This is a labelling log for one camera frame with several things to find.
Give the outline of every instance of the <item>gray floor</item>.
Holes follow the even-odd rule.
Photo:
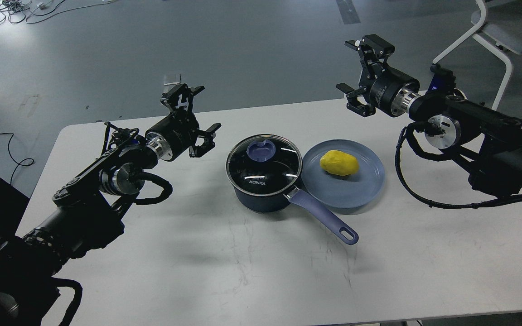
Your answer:
[[[31,195],[67,125],[165,115],[165,74],[205,85],[197,112],[341,98],[336,83],[356,85],[360,73],[344,41],[376,33],[396,46],[389,63],[426,86],[432,58],[470,27],[476,10],[472,0],[354,0],[359,23],[344,24],[338,3],[348,2],[119,0],[39,24],[0,25],[0,132],[16,133],[15,157],[36,161],[18,170],[13,186]],[[522,118],[522,58],[513,60],[499,110]],[[487,50],[469,40],[441,63],[472,101],[492,103],[504,64]],[[0,136],[0,176],[9,180],[7,142]]]

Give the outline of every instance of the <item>blue handle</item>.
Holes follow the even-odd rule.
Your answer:
[[[358,234],[352,230],[349,225],[340,220],[339,217],[330,212],[329,209],[321,204],[321,202],[317,201],[317,199],[313,198],[313,196],[307,192],[299,190],[290,198],[290,202],[307,209],[308,212],[315,216],[315,218],[323,223],[323,225],[330,229],[334,235],[337,235],[338,238],[342,239],[346,244],[353,245],[358,242]],[[348,239],[344,234],[342,234],[342,231],[346,231],[352,238]]]

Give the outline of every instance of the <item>handle hole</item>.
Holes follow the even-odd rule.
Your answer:
[[[350,234],[350,232],[342,227],[341,229],[339,229],[339,232],[348,240],[354,240],[354,236]]]

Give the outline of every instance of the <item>white table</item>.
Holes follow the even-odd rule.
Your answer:
[[[73,325],[322,325],[522,311],[522,203],[502,208],[428,208],[400,185],[394,150],[406,115],[359,117],[344,100],[197,114],[222,123],[211,152],[184,153],[152,171],[174,193],[133,206],[125,233],[71,260],[58,277],[81,282]],[[161,117],[114,122],[144,131]],[[55,209],[51,196],[98,156],[103,124],[60,133],[25,212],[23,235]],[[328,139],[352,139],[379,155],[379,200],[341,216],[360,235],[342,243],[303,209],[259,214],[242,206],[225,174],[229,150],[253,134],[289,138],[305,153]],[[424,161],[405,145],[412,188],[458,204],[488,199],[453,163]],[[147,184],[143,196],[158,189]],[[71,290],[44,318],[56,325]]]

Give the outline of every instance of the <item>yellow potato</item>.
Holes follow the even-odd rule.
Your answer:
[[[348,153],[331,150],[319,159],[319,166],[332,175],[346,176],[357,173],[360,169],[358,160]]]

